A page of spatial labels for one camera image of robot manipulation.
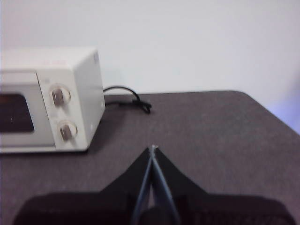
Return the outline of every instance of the oven window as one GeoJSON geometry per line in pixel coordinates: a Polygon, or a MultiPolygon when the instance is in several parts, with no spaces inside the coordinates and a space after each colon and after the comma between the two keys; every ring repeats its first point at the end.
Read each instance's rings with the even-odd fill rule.
{"type": "Polygon", "coordinates": [[[32,132],[26,99],[20,94],[0,94],[0,133],[32,132]]]}

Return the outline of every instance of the black cable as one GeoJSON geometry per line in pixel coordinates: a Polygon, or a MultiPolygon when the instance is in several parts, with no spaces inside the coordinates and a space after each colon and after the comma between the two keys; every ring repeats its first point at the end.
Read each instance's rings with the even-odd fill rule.
{"type": "Polygon", "coordinates": [[[118,104],[119,106],[124,106],[124,105],[133,105],[133,106],[137,106],[139,108],[141,108],[145,113],[149,114],[150,108],[152,107],[151,104],[141,101],[139,95],[132,89],[128,88],[128,87],[124,87],[124,86],[111,86],[108,88],[105,88],[103,90],[103,92],[106,92],[108,90],[112,90],[112,89],[124,89],[124,90],[128,90],[130,91],[135,97],[136,99],[133,99],[132,102],[126,102],[126,101],[112,101],[112,102],[106,102],[105,105],[114,105],[114,104],[118,104]]]}

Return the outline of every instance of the white toaster oven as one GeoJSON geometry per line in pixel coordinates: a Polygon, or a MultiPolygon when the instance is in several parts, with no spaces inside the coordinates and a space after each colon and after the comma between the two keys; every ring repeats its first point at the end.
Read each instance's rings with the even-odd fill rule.
{"type": "Polygon", "coordinates": [[[104,109],[96,49],[1,52],[0,153],[86,150],[104,109]]]}

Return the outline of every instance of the table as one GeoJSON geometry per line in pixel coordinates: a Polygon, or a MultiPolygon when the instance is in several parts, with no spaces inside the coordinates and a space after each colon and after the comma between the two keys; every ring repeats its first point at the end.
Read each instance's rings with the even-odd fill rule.
{"type": "Polygon", "coordinates": [[[34,195],[100,191],[152,144],[206,191],[277,199],[300,223],[300,136],[286,124],[237,91],[141,98],[152,113],[108,106],[87,152],[0,155],[1,224],[34,195]]]}

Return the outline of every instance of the oven door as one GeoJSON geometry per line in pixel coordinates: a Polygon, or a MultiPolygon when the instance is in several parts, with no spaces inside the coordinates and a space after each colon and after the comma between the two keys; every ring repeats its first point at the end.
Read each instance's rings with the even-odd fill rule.
{"type": "Polygon", "coordinates": [[[35,72],[1,72],[0,151],[55,146],[35,72]]]}

